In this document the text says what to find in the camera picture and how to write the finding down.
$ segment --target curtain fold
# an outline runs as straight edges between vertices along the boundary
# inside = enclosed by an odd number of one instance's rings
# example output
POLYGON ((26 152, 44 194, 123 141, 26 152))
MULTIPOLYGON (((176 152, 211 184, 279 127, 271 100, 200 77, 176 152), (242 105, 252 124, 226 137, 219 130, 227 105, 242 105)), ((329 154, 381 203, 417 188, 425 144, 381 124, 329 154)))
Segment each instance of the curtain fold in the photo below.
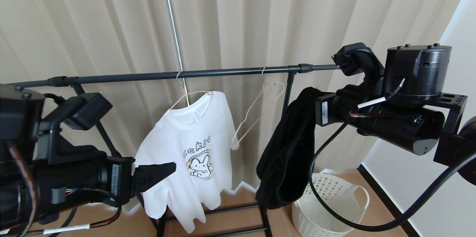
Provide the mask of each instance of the curtain fold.
MULTIPOLYGON (((332 64, 345 44, 364 42, 385 63, 386 49, 432 44, 460 0, 170 0, 184 70, 332 64)), ((53 76, 94 76, 179 71, 167 0, 0 0, 0 81, 53 76)), ((286 74, 187 79, 189 92, 223 91, 235 125, 244 118, 263 81, 286 83, 286 74)), ((291 100, 313 86, 335 91, 362 76, 340 71, 297 74, 291 100)), ((88 84, 114 105, 103 123, 124 156, 133 156, 153 125, 181 95, 177 80, 88 84)), ((71 88, 38 88, 64 97, 71 88)), ((255 166, 280 120, 283 97, 270 86, 250 111, 243 132, 262 115, 233 151, 233 183, 258 184, 255 166)), ((191 95, 195 101, 200 95, 191 95)), ((48 101, 45 113, 54 108, 48 101)), ((337 128, 316 128, 316 145, 337 128)), ((74 144, 106 150, 96 129, 65 128, 74 144)), ((357 167, 375 139, 347 128, 322 153, 317 167, 357 167)))

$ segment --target brown floor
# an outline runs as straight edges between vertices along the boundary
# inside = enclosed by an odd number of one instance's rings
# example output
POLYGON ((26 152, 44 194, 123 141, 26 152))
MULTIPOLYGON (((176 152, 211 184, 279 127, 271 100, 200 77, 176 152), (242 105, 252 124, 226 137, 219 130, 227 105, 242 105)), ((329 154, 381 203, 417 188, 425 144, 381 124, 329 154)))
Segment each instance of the brown floor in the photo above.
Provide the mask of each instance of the brown floor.
MULTIPOLYGON (((367 182, 356 171, 348 171, 340 174, 345 180, 365 187, 370 194, 370 205, 367 209, 362 224, 365 225, 379 225, 393 220, 393 216, 386 209, 384 204, 380 201, 378 196, 370 188, 367 182)), ((242 189, 236 195, 230 196, 227 193, 222 193, 222 207, 242 205, 244 203, 254 203, 254 194, 248 190, 242 189)), ((103 205, 97 206, 82 206, 78 208, 73 222, 70 225, 84 224, 103 220, 110 217, 114 211, 108 210, 103 205)), ((46 226, 35 225, 34 229, 38 228, 52 228, 59 227, 64 219, 68 216, 68 212, 61 214, 61 217, 55 223, 46 226)), ((269 223, 272 228, 274 237, 299 237, 298 232, 294 229, 291 220, 291 206, 286 206, 277 210, 268 211, 269 223)), ((244 230, 261 226, 261 216, 258 208, 237 210, 232 212, 218 213, 207 215, 207 223, 201 223, 195 220, 195 231, 187 235, 177 221, 169 221, 165 227, 165 237, 202 237, 212 234, 224 233, 231 230, 244 230)), ((137 237, 152 237, 156 236, 155 228, 150 223, 143 209, 138 210, 134 215, 128 215, 123 212, 123 215, 113 224, 90 230, 78 230, 73 232, 62 233, 62 237, 104 237, 104 236, 137 236, 137 237)), ((264 237, 264 232, 255 232, 240 235, 243 237, 264 237)), ((346 237, 406 237, 407 235, 401 227, 390 231, 373 233, 353 230, 346 237)))

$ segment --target black garment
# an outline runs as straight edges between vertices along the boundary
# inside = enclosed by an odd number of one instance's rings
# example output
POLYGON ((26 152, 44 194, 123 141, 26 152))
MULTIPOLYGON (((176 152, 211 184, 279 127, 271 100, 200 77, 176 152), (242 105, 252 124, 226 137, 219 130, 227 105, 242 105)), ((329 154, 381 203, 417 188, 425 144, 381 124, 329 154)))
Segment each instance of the black garment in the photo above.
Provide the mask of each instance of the black garment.
POLYGON ((280 208, 303 195, 314 155, 315 102, 324 94, 305 88, 277 125, 256 167, 261 180, 256 199, 263 207, 280 208))

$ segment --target camera mounted on robot arm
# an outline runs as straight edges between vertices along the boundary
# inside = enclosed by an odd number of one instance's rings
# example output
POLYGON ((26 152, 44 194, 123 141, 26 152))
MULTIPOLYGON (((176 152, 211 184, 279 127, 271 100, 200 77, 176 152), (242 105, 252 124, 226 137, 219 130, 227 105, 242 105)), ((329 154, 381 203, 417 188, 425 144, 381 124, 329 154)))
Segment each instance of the camera mounted on robot arm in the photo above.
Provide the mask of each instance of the camera mounted on robot arm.
POLYGON ((0 84, 0 100, 0 230, 29 223, 33 204, 34 221, 44 224, 56 220, 61 211, 87 203, 119 207, 175 171, 175 163, 168 163, 139 166, 132 174, 132 157, 121 157, 117 151, 107 156, 92 145, 74 146, 63 138, 61 124, 89 130, 112 108, 100 93, 64 99, 0 84), (42 119, 45 96, 58 107, 42 119), (21 166, 30 178, 25 179, 21 166))
MULTIPOLYGON (((347 122, 361 135, 417 155, 438 143, 434 161, 453 166, 476 149, 476 117, 458 134, 467 96, 443 92, 450 53, 451 47, 440 44, 406 44, 387 50, 384 68, 365 44, 342 47, 333 61, 346 76, 364 73, 364 81, 317 98, 316 124, 347 122), (446 120, 427 105, 449 109, 446 120)), ((458 172, 476 185, 475 161, 458 172)))

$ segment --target white laundry basket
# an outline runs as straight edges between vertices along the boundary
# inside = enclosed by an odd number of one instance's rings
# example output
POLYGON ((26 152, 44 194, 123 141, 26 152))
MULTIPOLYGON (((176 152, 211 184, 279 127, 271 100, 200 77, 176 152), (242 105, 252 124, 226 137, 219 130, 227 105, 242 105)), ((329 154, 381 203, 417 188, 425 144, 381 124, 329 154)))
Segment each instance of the white laundry basket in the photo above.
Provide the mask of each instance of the white laundry basket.
MULTIPOLYGON (((331 174, 313 174, 312 181, 321 198, 340 216, 359 223, 369 206, 369 193, 362 186, 354 185, 331 174), (361 188, 367 203, 360 207, 354 195, 361 188)), ((341 237, 353 228, 337 220, 316 199, 309 185, 304 195, 293 203, 294 227, 302 237, 341 237)))

